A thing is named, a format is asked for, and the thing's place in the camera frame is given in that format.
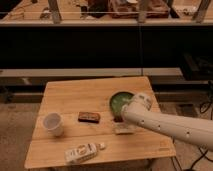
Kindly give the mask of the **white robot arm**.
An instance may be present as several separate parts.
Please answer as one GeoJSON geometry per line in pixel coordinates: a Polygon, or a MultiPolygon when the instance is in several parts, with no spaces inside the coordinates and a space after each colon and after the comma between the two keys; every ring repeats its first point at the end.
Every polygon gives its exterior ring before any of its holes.
{"type": "Polygon", "coordinates": [[[213,121],[153,112],[152,98],[135,94],[121,109],[125,122],[213,151],[213,121]]]}

